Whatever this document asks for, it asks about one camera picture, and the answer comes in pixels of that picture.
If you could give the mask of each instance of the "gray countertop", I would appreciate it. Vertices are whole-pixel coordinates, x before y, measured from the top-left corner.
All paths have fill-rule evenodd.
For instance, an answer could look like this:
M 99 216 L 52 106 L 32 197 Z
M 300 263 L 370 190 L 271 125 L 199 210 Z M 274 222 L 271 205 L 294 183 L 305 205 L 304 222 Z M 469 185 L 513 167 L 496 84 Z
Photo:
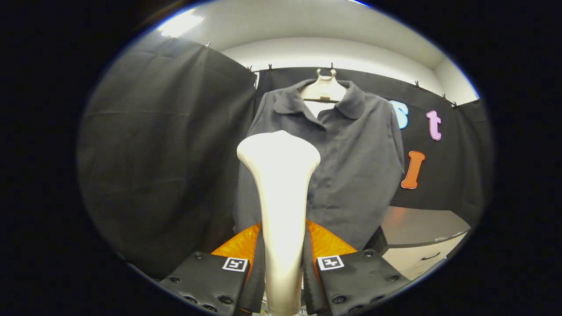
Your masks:
M 389 245 L 404 245 L 449 239 L 470 226 L 451 211 L 391 206 L 381 228 Z

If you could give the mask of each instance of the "gray shirt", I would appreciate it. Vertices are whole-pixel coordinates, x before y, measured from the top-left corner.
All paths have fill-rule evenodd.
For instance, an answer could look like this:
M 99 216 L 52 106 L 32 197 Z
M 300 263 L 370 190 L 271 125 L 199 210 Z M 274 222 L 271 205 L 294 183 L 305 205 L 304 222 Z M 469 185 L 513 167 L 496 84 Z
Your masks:
M 315 118 L 300 96 L 315 81 L 265 93 L 247 137 L 285 130 L 314 145 L 321 162 L 309 182 L 306 218 L 361 250 L 404 175 L 401 131 L 392 104 L 351 81 L 338 80 L 346 94 Z M 242 163 L 234 221 L 236 233 L 261 221 L 256 183 Z

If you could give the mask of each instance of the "drawer handle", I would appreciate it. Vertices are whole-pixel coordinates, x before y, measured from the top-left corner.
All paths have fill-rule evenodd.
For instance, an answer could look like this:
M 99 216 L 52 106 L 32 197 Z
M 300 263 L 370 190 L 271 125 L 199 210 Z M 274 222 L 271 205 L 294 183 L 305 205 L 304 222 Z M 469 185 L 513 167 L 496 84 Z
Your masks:
M 438 252 L 437 255 L 429 257 L 429 258 L 423 257 L 422 260 L 428 260 L 428 259 L 431 259 L 431 258 L 435 258 L 436 256 L 438 256 L 440 254 L 441 254 L 441 252 Z

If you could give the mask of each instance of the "cabinet drawer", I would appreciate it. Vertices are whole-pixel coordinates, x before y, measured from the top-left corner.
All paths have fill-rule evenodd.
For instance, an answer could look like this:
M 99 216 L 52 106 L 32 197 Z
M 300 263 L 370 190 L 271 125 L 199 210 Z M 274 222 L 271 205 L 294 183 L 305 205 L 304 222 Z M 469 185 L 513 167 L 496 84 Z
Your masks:
M 404 277 L 412 280 L 443 259 L 465 235 L 427 246 L 389 248 L 382 257 Z

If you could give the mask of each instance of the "ceiling light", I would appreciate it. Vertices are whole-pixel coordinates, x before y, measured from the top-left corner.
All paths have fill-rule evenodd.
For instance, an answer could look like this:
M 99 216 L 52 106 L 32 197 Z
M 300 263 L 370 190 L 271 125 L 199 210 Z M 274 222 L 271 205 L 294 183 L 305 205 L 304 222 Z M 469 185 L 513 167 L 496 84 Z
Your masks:
M 187 30 L 203 21 L 202 17 L 192 15 L 194 9 L 169 18 L 158 27 L 163 36 L 179 37 Z

